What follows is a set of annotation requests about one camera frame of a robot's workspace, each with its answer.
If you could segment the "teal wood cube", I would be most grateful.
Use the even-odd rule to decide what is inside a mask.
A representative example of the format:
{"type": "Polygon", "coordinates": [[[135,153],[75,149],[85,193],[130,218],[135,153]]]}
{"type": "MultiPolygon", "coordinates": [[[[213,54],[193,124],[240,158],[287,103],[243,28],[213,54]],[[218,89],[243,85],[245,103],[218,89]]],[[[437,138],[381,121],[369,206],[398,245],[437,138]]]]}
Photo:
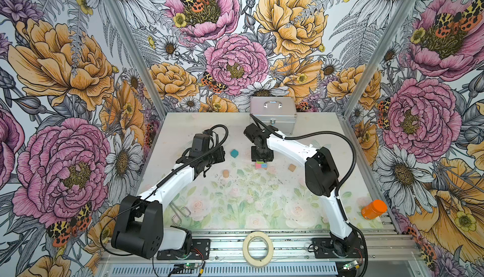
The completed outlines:
{"type": "Polygon", "coordinates": [[[236,149],[233,149],[231,152],[230,152],[231,156],[233,158],[237,158],[239,156],[239,152],[236,150],[236,149]]]}

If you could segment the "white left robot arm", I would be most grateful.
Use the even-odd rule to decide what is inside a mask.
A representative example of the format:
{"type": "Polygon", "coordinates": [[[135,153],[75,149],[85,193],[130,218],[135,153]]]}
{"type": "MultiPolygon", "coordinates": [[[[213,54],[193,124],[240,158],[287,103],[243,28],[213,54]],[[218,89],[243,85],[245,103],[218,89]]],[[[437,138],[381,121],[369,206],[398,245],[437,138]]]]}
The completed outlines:
{"type": "Polygon", "coordinates": [[[120,203],[111,246],[124,256],[155,258],[168,251],[187,256],[193,249],[190,230],[164,223],[164,211],[175,197],[199,175],[225,161],[224,142],[229,130],[215,125],[194,135],[192,146],[176,160],[167,176],[138,196],[128,195],[120,203]]]}

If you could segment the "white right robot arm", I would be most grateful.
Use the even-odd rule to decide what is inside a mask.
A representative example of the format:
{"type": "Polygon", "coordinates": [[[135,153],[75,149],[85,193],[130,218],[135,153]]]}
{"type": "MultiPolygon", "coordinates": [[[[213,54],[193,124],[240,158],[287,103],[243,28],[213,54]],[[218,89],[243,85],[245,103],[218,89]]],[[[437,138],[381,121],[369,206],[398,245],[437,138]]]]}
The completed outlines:
{"type": "Polygon", "coordinates": [[[244,135],[253,143],[253,161],[271,162],[274,153],[278,152],[305,168],[306,187],[322,199],[330,225],[331,240],[325,249],[340,258],[347,257],[359,245],[358,231],[349,222],[339,194],[342,184],[349,179],[356,165],[355,147],[351,141],[344,135],[331,131],[287,137],[273,126],[258,123],[248,125],[244,135]],[[339,170],[329,149],[315,148],[299,142],[300,139],[316,135],[334,135],[349,144],[352,160],[343,179],[339,178],[339,170]]]}

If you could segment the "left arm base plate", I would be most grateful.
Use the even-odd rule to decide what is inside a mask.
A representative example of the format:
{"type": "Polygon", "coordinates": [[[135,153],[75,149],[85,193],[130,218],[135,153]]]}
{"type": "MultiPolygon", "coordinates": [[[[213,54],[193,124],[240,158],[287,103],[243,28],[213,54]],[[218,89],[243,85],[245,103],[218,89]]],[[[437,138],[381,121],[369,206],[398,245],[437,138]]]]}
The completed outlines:
{"type": "Polygon", "coordinates": [[[158,251],[159,261],[208,260],[210,256],[210,239],[193,239],[189,249],[158,251]]]}

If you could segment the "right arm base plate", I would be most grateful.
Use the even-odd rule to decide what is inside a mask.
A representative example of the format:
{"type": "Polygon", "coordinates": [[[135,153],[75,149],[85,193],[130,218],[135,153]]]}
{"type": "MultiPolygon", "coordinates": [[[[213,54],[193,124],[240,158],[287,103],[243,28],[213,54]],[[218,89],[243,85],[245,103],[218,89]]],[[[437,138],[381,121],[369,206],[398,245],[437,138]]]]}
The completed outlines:
{"type": "Polygon", "coordinates": [[[338,251],[334,247],[333,240],[329,237],[315,237],[311,239],[308,251],[313,253],[316,259],[363,259],[367,256],[364,245],[359,239],[357,245],[348,251],[338,251]]]}

